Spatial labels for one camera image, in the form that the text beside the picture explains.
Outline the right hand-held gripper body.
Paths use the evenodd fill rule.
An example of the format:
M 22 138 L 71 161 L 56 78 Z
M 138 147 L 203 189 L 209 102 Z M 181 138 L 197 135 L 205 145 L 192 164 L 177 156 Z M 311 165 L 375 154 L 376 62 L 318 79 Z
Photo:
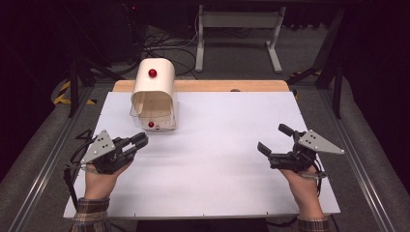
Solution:
M 294 140 L 292 150 L 286 154 L 272 152 L 268 157 L 273 169 L 287 169 L 299 173 L 307 171 L 314 165 L 317 153 L 344 154 L 343 149 L 313 130 L 293 131 L 294 134 L 291 136 Z

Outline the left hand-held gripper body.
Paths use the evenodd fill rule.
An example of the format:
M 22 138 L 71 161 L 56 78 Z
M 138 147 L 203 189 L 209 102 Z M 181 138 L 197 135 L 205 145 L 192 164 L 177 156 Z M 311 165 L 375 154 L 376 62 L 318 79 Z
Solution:
M 87 165 L 93 164 L 99 174 L 111 175 L 133 161 L 136 147 L 132 146 L 124 151 L 124 148 L 130 144 L 132 144 L 130 138 L 112 139 L 106 130 L 102 130 L 92 140 L 91 146 L 81 159 L 81 168 L 87 170 Z

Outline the cream drawer cabinet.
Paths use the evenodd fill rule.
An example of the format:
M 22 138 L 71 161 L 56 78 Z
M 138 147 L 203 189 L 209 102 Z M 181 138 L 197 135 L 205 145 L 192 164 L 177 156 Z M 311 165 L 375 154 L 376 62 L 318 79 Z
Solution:
M 165 87 L 172 84 L 175 78 L 175 68 L 173 64 L 165 58 L 146 58 L 141 61 L 134 87 L 132 90 L 131 102 L 134 103 L 173 103 L 177 117 L 177 100 L 175 93 L 165 93 L 162 91 L 142 91 L 142 87 Z

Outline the person's left hand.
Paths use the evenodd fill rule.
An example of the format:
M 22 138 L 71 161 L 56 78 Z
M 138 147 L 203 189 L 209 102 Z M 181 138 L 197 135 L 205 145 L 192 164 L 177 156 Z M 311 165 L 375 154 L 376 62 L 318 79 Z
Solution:
M 119 176 L 131 165 L 129 162 L 113 174 L 102 174 L 93 164 L 87 164 L 84 198 L 87 200 L 107 199 L 114 190 Z

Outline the person's right hand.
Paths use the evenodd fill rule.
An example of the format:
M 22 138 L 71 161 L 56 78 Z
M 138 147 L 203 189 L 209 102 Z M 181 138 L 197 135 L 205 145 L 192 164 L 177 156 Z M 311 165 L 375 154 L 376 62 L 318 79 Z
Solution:
M 317 195 L 316 180 L 302 177 L 292 170 L 281 169 L 280 173 L 288 182 L 299 209 L 299 218 L 303 220 L 324 218 Z

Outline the white board sheet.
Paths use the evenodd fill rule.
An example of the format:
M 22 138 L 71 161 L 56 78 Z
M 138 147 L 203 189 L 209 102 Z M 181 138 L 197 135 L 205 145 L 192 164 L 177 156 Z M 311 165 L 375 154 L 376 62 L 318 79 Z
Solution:
M 263 218 L 295 215 L 285 178 L 257 145 L 276 154 L 293 147 L 278 130 L 304 131 L 290 92 L 186 92 L 177 127 L 151 131 L 149 143 L 119 177 L 112 218 Z

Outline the black metal stand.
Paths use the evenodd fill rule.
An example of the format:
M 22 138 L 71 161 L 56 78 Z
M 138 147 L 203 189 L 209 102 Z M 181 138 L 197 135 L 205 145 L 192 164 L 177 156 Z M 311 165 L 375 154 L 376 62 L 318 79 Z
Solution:
M 344 9 L 337 11 L 312 67 L 301 73 L 296 73 L 286 81 L 288 85 L 293 85 L 314 73 L 320 72 L 319 77 L 315 81 L 317 89 L 326 89 L 331 82 L 334 82 L 332 110 L 338 119 L 341 118 L 340 98 L 342 85 L 342 56 L 337 49 L 337 37 L 339 36 L 339 27 L 344 12 Z

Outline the black tripod stand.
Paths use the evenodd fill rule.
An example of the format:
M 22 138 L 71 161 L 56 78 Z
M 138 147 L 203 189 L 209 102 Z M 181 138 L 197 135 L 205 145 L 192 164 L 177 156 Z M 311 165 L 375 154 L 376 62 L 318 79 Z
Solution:
M 72 118 L 82 106 L 78 81 L 81 81 L 86 88 L 92 88 L 96 83 L 91 69 L 95 69 L 113 80 L 123 80 L 123 77 L 83 54 L 80 37 L 76 32 L 75 17 L 66 5 L 62 5 L 60 31 L 71 61 L 69 65 L 69 81 L 71 83 L 71 110 L 69 117 Z

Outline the wooden table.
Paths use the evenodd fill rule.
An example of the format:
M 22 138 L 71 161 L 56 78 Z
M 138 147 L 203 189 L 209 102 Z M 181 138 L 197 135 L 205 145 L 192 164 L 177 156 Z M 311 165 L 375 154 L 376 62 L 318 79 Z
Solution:
M 289 92 L 283 80 L 175 80 L 165 87 L 142 87 L 142 91 L 176 92 Z

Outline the black equipment with red light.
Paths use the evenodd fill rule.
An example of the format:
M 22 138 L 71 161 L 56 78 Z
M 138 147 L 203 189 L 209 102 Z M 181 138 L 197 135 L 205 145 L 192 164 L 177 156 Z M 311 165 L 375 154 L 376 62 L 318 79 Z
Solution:
M 140 63 L 141 53 L 145 45 L 146 25 L 143 22 L 143 17 L 136 4 L 123 3 L 122 7 L 132 38 L 132 47 L 134 50 L 133 60 L 136 63 Z

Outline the aluminium rail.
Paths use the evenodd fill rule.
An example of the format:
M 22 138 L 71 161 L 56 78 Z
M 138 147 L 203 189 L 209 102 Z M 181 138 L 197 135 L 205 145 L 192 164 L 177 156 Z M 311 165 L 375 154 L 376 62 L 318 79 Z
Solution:
M 29 218 L 31 217 L 36 205 L 38 204 L 52 172 L 54 171 L 58 160 L 62 155 L 63 147 L 70 135 L 73 126 L 86 104 L 87 100 L 91 96 L 94 88 L 85 87 L 82 93 L 79 95 L 79 104 L 77 110 L 71 117 L 66 117 L 62 130 L 57 136 L 57 140 L 54 142 L 51 151 L 47 154 L 46 160 L 41 167 L 40 173 L 34 179 L 34 183 L 31 185 L 29 192 L 27 193 L 24 201 L 19 207 L 18 213 L 15 216 L 12 224 L 8 228 L 7 232 L 23 232 Z
M 334 126 L 336 127 L 337 134 L 342 140 L 345 156 L 350 163 L 354 175 L 359 183 L 360 189 L 365 197 L 366 203 L 372 211 L 373 217 L 375 218 L 380 231 L 396 232 L 395 227 L 393 226 L 392 221 L 388 216 L 384 205 L 382 204 L 379 194 L 376 192 L 373 182 L 369 179 L 369 176 L 360 161 L 356 148 L 349 138 L 342 121 L 338 119 L 334 113 L 331 98 L 325 90 L 319 90 L 318 94 L 321 101 L 324 103 Z

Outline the white metal stand frame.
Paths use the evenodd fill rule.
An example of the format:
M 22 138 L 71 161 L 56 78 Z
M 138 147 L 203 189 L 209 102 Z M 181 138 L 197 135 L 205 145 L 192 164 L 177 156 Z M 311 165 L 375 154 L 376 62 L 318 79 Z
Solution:
M 203 5 L 200 5 L 195 25 L 197 49 L 194 69 L 199 73 L 203 70 L 205 28 L 258 28 L 274 30 L 272 38 L 265 42 L 265 46 L 275 73 L 282 73 L 282 67 L 276 52 L 276 44 L 285 12 L 285 7 L 280 7 L 273 12 L 210 12 L 206 11 Z

